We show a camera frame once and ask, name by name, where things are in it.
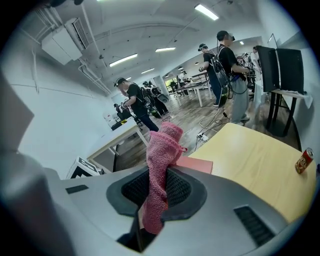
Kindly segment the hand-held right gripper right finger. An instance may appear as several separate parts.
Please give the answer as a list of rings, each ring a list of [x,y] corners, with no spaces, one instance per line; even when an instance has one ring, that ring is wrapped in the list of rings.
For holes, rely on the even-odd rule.
[[[244,255],[288,225],[274,207],[234,181],[186,167],[177,171],[200,181],[207,198],[189,219],[166,221],[143,252],[147,256]]]

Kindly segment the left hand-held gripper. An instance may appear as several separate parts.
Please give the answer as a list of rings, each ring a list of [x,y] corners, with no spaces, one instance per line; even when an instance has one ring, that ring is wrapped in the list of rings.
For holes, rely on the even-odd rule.
[[[100,176],[104,174],[104,170],[97,168],[94,164],[77,156],[73,165],[69,169],[66,179],[78,179],[84,177]]]

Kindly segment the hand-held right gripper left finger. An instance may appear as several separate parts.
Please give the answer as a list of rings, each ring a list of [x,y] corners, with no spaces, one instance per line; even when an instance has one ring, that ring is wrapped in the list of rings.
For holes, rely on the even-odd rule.
[[[136,172],[137,167],[61,180],[58,173],[45,169],[53,204],[77,256],[138,256],[139,252],[118,243],[131,231],[133,218],[120,215],[109,204],[108,187]]]

